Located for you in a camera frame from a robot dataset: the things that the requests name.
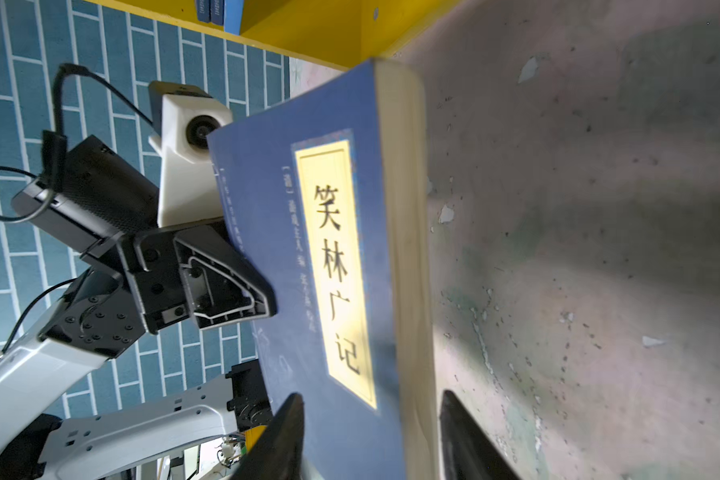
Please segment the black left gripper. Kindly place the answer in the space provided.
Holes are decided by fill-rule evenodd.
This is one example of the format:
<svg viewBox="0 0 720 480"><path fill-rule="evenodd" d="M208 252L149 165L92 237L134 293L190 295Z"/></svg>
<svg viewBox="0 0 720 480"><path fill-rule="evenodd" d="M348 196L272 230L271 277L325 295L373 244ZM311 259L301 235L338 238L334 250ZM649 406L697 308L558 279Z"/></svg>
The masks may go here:
<svg viewBox="0 0 720 480"><path fill-rule="evenodd" d="M156 333L185 319L209 330L277 313L269 282L221 234L214 187L160 226L157 185L95 136L68 153L62 177L31 222L90 269L49 332Z"/></svg>

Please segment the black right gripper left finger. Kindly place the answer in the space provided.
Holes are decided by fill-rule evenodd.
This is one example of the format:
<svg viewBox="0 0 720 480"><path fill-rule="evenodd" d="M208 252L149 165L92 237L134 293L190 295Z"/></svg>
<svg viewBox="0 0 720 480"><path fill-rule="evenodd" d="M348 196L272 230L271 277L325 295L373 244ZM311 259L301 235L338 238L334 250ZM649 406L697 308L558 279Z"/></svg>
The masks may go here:
<svg viewBox="0 0 720 480"><path fill-rule="evenodd" d="M301 479L304 430L304 401L299 393L292 393L231 479Z"/></svg>

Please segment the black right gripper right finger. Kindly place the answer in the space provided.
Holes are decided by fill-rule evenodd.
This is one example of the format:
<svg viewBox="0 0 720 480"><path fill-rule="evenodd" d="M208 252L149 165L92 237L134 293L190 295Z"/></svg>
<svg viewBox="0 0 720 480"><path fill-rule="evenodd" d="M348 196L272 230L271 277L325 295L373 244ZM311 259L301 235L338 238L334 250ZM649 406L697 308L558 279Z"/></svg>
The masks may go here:
<svg viewBox="0 0 720 480"><path fill-rule="evenodd" d="M440 407L441 451L447 480L518 480L519 476L451 390Z"/></svg>

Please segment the blue book yellow label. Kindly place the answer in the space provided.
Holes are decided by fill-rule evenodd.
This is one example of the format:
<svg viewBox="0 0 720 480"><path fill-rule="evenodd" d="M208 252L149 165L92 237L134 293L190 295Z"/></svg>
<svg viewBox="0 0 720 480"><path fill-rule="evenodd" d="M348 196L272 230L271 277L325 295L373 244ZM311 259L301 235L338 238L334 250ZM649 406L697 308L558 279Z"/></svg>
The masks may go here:
<svg viewBox="0 0 720 480"><path fill-rule="evenodd" d="M225 1L210 0L209 11L211 23L214 25L223 26L225 17Z"/></svg>
<svg viewBox="0 0 720 480"><path fill-rule="evenodd" d="M194 4L197 20L201 23L210 23L210 0L195 0Z"/></svg>
<svg viewBox="0 0 720 480"><path fill-rule="evenodd" d="M325 479L439 473L424 104L375 58L209 138L230 239L276 298L253 326L266 389L303 398Z"/></svg>

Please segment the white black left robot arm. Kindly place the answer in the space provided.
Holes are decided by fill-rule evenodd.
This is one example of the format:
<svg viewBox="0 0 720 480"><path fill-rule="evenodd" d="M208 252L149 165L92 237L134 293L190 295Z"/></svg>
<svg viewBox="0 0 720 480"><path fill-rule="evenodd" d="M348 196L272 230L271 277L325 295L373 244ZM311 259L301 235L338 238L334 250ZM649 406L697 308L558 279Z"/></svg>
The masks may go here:
<svg viewBox="0 0 720 480"><path fill-rule="evenodd" d="M0 346L0 479L100 479L271 416L258 363L204 338L271 316L272 287L221 219L161 228L157 187L88 137L34 224L83 268Z"/></svg>

